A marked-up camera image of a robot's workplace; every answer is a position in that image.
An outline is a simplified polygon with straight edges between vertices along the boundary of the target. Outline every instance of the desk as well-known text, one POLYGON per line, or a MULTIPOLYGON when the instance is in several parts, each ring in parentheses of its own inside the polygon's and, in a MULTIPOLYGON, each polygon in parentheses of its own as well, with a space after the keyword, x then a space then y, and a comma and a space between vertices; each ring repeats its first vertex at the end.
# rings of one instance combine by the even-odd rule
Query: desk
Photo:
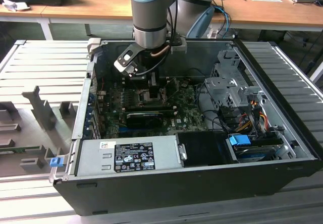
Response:
MULTIPOLYGON (((232 18, 232 28, 321 31, 323 8, 316 5, 293 4, 291 0, 262 2, 252 0, 224 0, 224 7, 232 18)), ((223 16, 214 16, 212 23, 222 24, 223 16)))
MULTIPOLYGON (((282 3, 251 0, 224 0, 226 11, 231 15, 232 28, 321 31, 323 8, 316 5, 294 4, 291 0, 282 3)), ((66 0, 61 7, 32 6, 24 12, 8 12, 0 9, 1 21, 38 22, 47 40, 52 40, 51 23, 118 24, 132 25, 130 0, 66 0)), ((213 27, 219 27, 224 19, 216 14, 213 27)))
POLYGON ((42 28, 44 25, 48 26, 46 24, 43 24, 43 20, 41 17, 41 12, 46 8, 46 6, 30 6, 30 8, 30 10, 12 12, 8 11, 3 6, 0 6, 0 21, 34 22, 41 24, 42 28))

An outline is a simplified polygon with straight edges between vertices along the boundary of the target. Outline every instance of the metal bracket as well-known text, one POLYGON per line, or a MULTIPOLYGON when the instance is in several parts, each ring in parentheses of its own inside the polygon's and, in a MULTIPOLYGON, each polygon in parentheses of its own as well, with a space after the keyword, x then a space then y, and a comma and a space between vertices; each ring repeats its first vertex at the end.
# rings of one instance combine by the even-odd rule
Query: metal bracket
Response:
POLYGON ((137 65, 133 62, 134 58, 145 49, 136 43, 131 44, 126 50, 117 58, 114 66, 120 73, 132 77, 137 71, 137 65))

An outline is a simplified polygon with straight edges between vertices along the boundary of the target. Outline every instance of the power supply label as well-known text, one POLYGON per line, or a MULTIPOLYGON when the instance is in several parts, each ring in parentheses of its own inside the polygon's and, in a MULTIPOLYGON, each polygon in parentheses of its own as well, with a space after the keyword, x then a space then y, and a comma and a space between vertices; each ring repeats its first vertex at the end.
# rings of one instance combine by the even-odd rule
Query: power supply label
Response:
POLYGON ((115 172, 154 169, 152 142, 115 145, 115 172))

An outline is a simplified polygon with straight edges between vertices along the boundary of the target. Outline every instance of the table leg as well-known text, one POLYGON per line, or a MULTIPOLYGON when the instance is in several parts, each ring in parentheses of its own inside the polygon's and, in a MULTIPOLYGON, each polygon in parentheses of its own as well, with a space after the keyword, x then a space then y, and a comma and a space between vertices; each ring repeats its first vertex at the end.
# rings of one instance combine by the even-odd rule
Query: table leg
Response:
POLYGON ((41 25, 42 31, 45 35, 46 40, 53 40, 50 31, 50 21, 48 18, 39 18, 38 23, 41 25))
POLYGON ((90 24, 84 24, 85 25, 85 31, 86 31, 86 35, 87 36, 91 36, 91 28, 90 28, 90 24))

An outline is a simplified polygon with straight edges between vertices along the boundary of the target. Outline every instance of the electronic component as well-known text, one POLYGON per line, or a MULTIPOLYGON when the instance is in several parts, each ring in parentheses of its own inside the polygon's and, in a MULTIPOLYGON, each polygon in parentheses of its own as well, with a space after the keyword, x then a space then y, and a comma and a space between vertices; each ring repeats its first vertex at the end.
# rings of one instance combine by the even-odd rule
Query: electronic component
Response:
POLYGON ((132 113, 127 114, 126 125, 130 129, 157 128, 163 125, 161 113, 132 113))
POLYGON ((251 142, 247 135, 233 135, 229 138, 230 143, 232 146, 237 145, 250 145, 251 142))
POLYGON ((180 132, 176 139, 185 148, 187 159, 183 161, 184 167, 234 163, 223 132, 180 132))

